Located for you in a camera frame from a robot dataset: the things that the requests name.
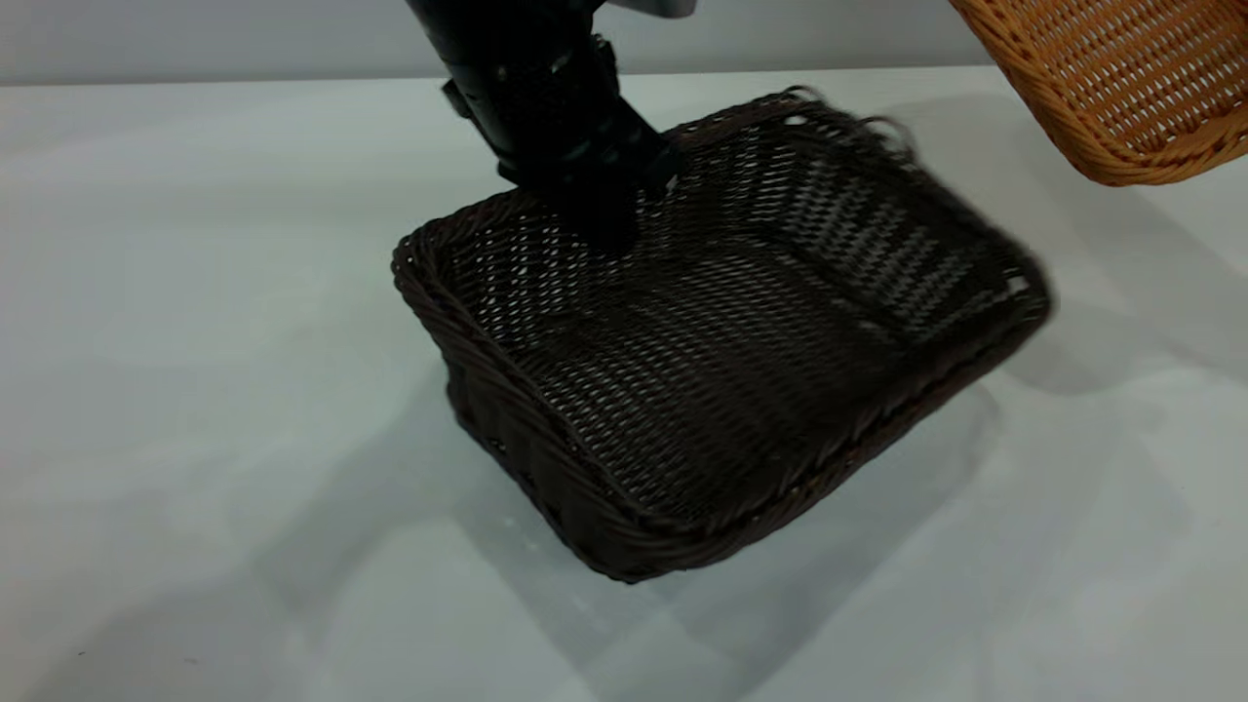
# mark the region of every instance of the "table surface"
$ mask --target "table surface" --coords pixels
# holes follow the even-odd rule
[[[0,90],[0,698],[1248,690],[1248,160],[1093,185],[992,69],[625,89],[670,126],[792,84],[910,125],[1061,311],[789,528],[635,587],[457,430],[392,289],[505,186],[438,81]]]

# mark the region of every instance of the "wicker basket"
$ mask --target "wicker basket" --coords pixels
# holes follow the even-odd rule
[[[1248,0],[950,0],[1085,175],[1176,182],[1248,152]]]
[[[1050,309],[1017,246],[806,94],[673,134],[690,169],[618,260],[513,191],[421,227],[393,266],[461,423],[626,582],[780,528]]]

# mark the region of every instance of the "tan wicker basket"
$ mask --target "tan wicker basket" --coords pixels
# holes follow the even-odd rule
[[[1248,152],[1248,0],[950,0],[1075,166],[1176,182]]]

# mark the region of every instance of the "black robotic arm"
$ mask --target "black robotic arm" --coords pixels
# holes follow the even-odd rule
[[[661,197],[679,151],[620,96],[615,54],[593,32],[603,0],[407,0],[451,71],[447,96],[503,177],[545,199],[595,249],[636,239],[638,191]],[[696,0],[618,0],[685,16]]]

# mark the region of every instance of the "gray wall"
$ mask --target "gray wall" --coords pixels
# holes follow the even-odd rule
[[[986,60],[945,0],[703,0],[598,24],[629,72]],[[403,0],[0,0],[4,84],[441,74]]]

